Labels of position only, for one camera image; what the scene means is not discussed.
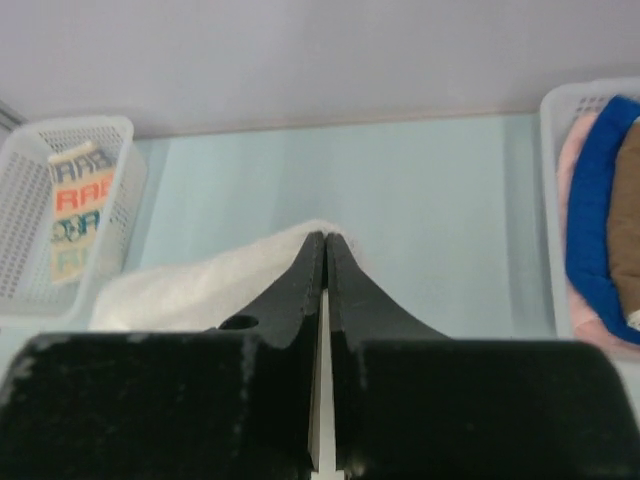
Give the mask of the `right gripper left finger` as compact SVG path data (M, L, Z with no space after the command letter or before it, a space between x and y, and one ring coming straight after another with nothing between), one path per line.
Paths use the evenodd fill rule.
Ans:
M47 333L1 385L5 479L307 479L324 237L219 327Z

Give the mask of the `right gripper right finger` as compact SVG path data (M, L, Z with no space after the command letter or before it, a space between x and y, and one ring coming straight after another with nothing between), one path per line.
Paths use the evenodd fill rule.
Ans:
M580 342L451 339L326 240L336 466L349 479L635 479L616 369Z

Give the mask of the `rabbit print towel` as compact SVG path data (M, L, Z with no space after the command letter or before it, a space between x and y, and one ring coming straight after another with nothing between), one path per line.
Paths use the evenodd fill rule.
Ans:
M116 162L87 141L48 159L53 223L50 274L54 284L80 279L109 197Z

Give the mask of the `white towel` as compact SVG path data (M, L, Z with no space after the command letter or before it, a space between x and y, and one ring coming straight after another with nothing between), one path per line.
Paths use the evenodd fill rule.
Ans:
M107 283L88 329L198 331L219 327L293 263L313 232L342 234L357 261L360 244L339 226L314 219L202 261L137 270Z

